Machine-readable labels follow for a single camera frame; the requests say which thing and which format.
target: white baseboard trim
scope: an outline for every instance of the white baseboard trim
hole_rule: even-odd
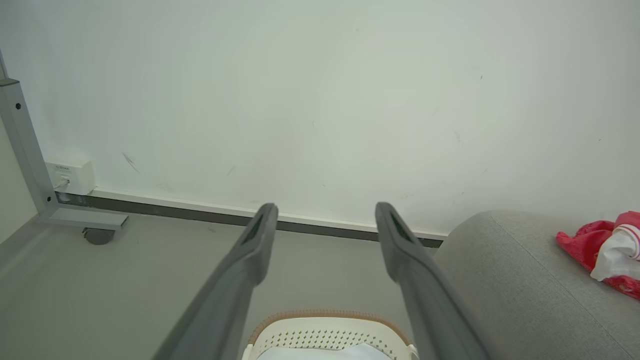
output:
[[[239,208],[237,206],[226,206],[218,204],[210,204],[207,202],[198,202],[191,200],[175,199],[171,197],[162,197],[156,195],[142,195],[133,192],[125,192],[121,190],[114,190],[109,188],[96,187],[89,196],[101,197],[104,199],[122,200],[137,202],[140,204],[167,206],[169,208],[188,209],[195,211],[204,211],[208,213],[218,213],[226,215],[238,215],[242,217],[252,217],[258,209]],[[370,233],[377,233],[378,229],[375,224],[363,224],[359,222],[349,222],[341,220],[331,220],[325,218],[306,217],[303,215],[293,215],[287,213],[280,213],[278,215],[279,221],[293,222],[297,224],[317,225],[334,227],[337,229],[349,229],[357,231],[367,231]],[[446,240],[447,234],[434,233],[424,230],[412,230],[413,233],[419,238],[432,239],[432,240]]]

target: brown basket rim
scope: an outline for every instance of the brown basket rim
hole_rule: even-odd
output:
[[[393,330],[404,342],[406,346],[411,345],[409,338],[402,332],[402,330],[394,323],[388,321],[380,315],[371,313],[360,313],[358,311],[347,310],[296,310],[286,311],[284,313],[277,313],[269,316],[263,322],[258,324],[253,330],[253,333],[249,337],[249,344],[254,345],[258,336],[262,333],[267,326],[275,323],[279,320],[293,319],[293,318],[352,318],[358,320],[368,320],[373,322],[379,322],[389,329]]]

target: sofa seam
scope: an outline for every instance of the sofa seam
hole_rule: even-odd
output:
[[[518,244],[518,246],[520,246],[520,247],[522,248],[522,250],[526,251],[526,253],[527,253],[527,254],[528,254],[528,255],[529,255],[533,260],[535,260],[535,261],[540,265],[540,267],[542,267],[542,269],[544,269],[544,271],[545,271],[547,274],[549,274],[549,276],[551,276],[551,278],[552,278],[552,279],[553,279],[553,280],[554,280],[558,285],[560,285],[560,287],[562,287],[562,289],[563,289],[567,294],[569,294],[569,296],[571,296],[571,298],[572,298],[573,300],[575,300],[575,302],[576,302],[576,303],[578,303],[578,305],[579,305],[579,306],[584,310],[584,312],[585,312],[585,313],[589,314],[589,317],[591,317],[591,318],[592,318],[592,319],[593,319],[593,320],[598,324],[599,328],[601,328],[602,330],[604,330],[604,332],[606,332],[606,333],[607,333],[607,335],[610,337],[610,339],[612,339],[612,340],[613,340],[613,342],[614,342],[618,347],[620,347],[620,349],[621,349],[621,350],[622,350],[622,351],[623,351],[623,352],[624,352],[624,353],[629,357],[629,359],[631,359],[631,360],[633,360],[633,359],[634,359],[634,357],[632,357],[632,356],[631,356],[631,354],[629,354],[629,353],[627,352],[627,350],[626,350],[624,347],[622,347],[622,345],[620,345],[620,343],[618,342],[618,340],[616,340],[616,338],[614,338],[614,337],[611,335],[611,333],[610,333],[610,332],[609,332],[609,331],[608,331],[608,330],[607,330],[607,329],[606,329],[606,328],[605,328],[605,327],[604,327],[604,326],[603,326],[603,325],[598,321],[598,319],[597,319],[595,316],[593,316],[593,314],[591,314],[591,313],[590,313],[590,312],[589,312],[589,311],[584,307],[584,305],[582,305],[582,303],[581,303],[581,302],[579,302],[579,301],[578,301],[578,299],[576,299],[576,298],[575,298],[575,296],[573,296],[573,294],[569,291],[569,289],[567,289],[567,288],[566,288],[566,287],[565,287],[565,286],[564,286],[564,285],[563,285],[563,284],[562,284],[562,283],[561,283],[561,282],[560,282],[560,281],[559,281],[559,280],[554,276],[554,274],[551,274],[551,272],[550,272],[549,270],[547,270],[547,268],[546,268],[544,265],[542,265],[542,263],[540,263],[540,261],[538,261],[538,259],[536,259],[536,257],[535,257],[535,256],[533,256],[533,255],[529,252],[529,250],[527,250],[527,248],[525,248],[524,246],[522,246],[522,244],[521,244],[521,243],[520,243],[520,242],[519,242],[519,241],[518,241],[518,240],[517,240],[513,235],[511,235],[511,234],[509,233],[509,231],[506,231],[506,229],[505,229],[505,228],[503,228],[500,224],[498,224],[498,222],[497,222],[497,221],[495,221],[495,219],[493,218],[493,215],[489,214],[489,217],[491,218],[491,220],[493,221],[493,223],[494,223],[495,225],[497,225],[497,226],[498,226],[502,231],[504,231],[504,233],[505,233],[505,234],[507,234],[507,235],[508,235],[508,236],[509,236],[513,241],[515,241],[515,243],[516,243],[516,244]]]

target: floor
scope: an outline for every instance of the floor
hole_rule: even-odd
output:
[[[75,227],[23,229],[25,240],[0,246],[0,359],[150,359],[242,230],[132,215],[97,246]],[[243,339],[269,315],[298,309],[377,313],[412,336],[373,241],[277,232]]]

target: dark gray baseboard strip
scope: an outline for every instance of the dark gray baseboard strip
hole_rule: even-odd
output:
[[[105,199],[102,197],[93,197],[86,195],[73,195],[67,193],[58,193],[58,202],[61,204],[84,206],[87,208],[121,211],[124,213],[157,215],[159,217],[183,218],[186,220],[197,220],[206,222],[216,222],[218,224],[230,224],[246,226],[251,220],[250,217],[242,217],[239,215],[226,215],[218,213],[210,213],[207,211],[188,210],[180,208],[171,208],[169,206],[159,206],[150,204],[141,204],[139,202],[122,201]],[[335,236],[338,238],[361,239],[369,241],[378,241],[377,233],[369,231],[339,229],[336,227],[297,224],[295,222],[278,221],[278,230],[292,231],[294,233],[316,234]],[[418,238],[423,246],[440,247],[441,240]]]

